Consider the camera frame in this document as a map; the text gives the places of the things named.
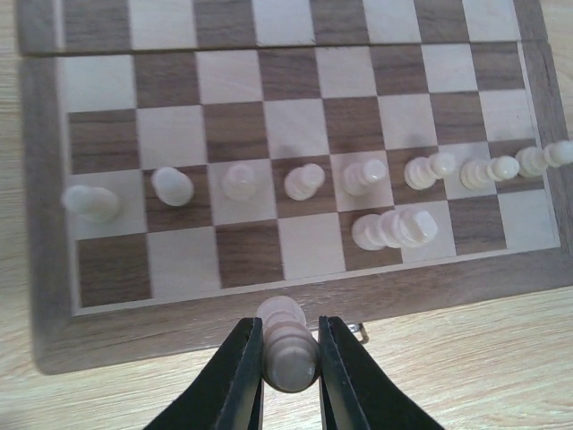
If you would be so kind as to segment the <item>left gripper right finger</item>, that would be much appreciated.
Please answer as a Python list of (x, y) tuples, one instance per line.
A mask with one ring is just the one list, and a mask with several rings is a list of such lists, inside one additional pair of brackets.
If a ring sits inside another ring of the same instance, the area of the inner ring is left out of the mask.
[(441, 429), (382, 371), (337, 316), (319, 318), (324, 429)]

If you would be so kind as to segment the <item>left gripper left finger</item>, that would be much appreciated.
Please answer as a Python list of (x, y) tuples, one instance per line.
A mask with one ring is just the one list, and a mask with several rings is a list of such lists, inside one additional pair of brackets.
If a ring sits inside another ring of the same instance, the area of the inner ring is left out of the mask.
[(261, 429), (262, 321), (243, 318), (148, 429)]

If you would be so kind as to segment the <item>white tall piece table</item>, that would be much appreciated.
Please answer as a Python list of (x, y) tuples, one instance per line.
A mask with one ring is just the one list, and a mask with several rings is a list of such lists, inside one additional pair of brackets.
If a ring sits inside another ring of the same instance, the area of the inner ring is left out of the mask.
[(257, 309), (262, 320), (263, 376), (274, 389), (296, 393), (318, 377), (319, 346), (300, 305), (286, 296), (265, 300)]

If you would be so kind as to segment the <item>white king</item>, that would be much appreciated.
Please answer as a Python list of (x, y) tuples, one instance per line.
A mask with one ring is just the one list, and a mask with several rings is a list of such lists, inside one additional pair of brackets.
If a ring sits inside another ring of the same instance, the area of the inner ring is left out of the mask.
[(366, 251), (418, 248), (429, 244), (438, 232), (431, 213), (417, 206), (364, 215), (351, 230), (354, 242)]

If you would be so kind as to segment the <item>white pawn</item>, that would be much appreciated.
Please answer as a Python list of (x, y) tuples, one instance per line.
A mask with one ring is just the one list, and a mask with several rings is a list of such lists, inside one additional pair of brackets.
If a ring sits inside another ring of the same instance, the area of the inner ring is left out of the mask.
[(252, 167), (237, 163), (223, 175), (221, 186), (225, 196), (234, 201), (247, 201), (257, 190), (257, 177)]

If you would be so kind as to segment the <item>white pawn board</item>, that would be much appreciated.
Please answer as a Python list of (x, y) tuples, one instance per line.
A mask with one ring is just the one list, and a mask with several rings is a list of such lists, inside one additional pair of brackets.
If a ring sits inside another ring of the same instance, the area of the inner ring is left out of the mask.
[(368, 159), (348, 165), (342, 174), (344, 190), (353, 196), (367, 194), (383, 180), (388, 173), (386, 164), (380, 159)]
[(317, 164), (308, 163), (287, 174), (284, 180), (285, 192), (292, 200), (307, 200), (315, 195), (324, 181), (323, 168)]
[(169, 206), (184, 206), (194, 196), (192, 180), (176, 168), (155, 169), (151, 175), (151, 184), (157, 197)]

